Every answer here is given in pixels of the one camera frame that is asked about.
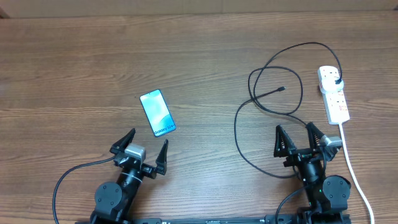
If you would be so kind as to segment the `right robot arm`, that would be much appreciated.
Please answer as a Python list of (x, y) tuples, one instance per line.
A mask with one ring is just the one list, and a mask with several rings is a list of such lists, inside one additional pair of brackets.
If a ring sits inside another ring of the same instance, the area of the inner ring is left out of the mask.
[[(348, 208), (351, 183), (340, 175), (326, 175), (326, 165), (343, 146), (338, 136), (328, 137), (313, 123), (306, 125), (309, 148), (298, 149), (282, 126), (275, 128), (274, 157), (283, 157), (285, 167), (294, 167), (303, 187), (286, 196), (271, 218), (274, 223), (350, 223), (343, 211)], [(305, 192), (307, 207), (293, 215), (281, 215), (282, 206), (300, 192)]]

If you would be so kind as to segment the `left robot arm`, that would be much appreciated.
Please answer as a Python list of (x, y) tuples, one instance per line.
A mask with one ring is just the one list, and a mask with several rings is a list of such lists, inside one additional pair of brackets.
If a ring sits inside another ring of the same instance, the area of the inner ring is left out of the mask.
[(144, 162), (145, 148), (132, 142), (135, 133), (136, 130), (131, 129), (111, 146), (109, 151), (114, 154), (114, 165), (122, 171), (117, 181), (105, 182), (96, 189), (96, 205), (90, 223), (131, 223), (128, 213), (143, 179), (166, 174), (169, 141), (164, 141), (156, 165), (151, 166)]

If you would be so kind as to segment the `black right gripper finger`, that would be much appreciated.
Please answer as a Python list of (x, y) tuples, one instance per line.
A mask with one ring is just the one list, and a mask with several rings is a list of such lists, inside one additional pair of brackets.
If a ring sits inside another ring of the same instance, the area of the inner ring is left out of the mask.
[(287, 157), (296, 150), (293, 140), (281, 125), (275, 127), (274, 157)]
[(308, 141), (311, 149), (316, 149), (319, 147), (321, 138), (325, 135), (321, 132), (312, 122), (306, 125), (308, 133)]

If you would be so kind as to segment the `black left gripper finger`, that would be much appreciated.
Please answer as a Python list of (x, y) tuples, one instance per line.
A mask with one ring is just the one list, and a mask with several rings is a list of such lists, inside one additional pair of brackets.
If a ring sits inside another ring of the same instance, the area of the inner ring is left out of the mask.
[(110, 148), (110, 153), (112, 154), (119, 154), (120, 152), (124, 152), (125, 148), (132, 142), (136, 130), (132, 128), (124, 137), (120, 140), (116, 141)]
[(157, 164), (156, 167), (156, 173), (160, 175), (165, 175), (167, 172), (167, 150), (169, 146), (169, 140), (166, 139), (164, 141), (164, 145), (162, 146), (162, 149), (159, 152), (159, 155), (155, 161)]

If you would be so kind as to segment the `Samsung Galaxy smartphone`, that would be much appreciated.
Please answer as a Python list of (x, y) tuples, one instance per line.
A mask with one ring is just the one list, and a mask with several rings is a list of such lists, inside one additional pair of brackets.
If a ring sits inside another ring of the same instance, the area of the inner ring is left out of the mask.
[(176, 125), (160, 90), (139, 97), (155, 137), (175, 130)]

